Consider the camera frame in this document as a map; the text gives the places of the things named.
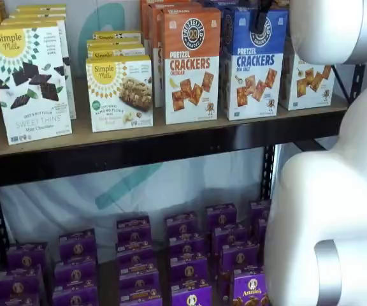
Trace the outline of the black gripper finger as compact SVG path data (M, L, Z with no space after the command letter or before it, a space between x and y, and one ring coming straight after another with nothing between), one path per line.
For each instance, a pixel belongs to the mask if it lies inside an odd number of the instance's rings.
M251 25L253 33L263 32L266 17L271 7L271 0L258 0L255 5L254 20Z

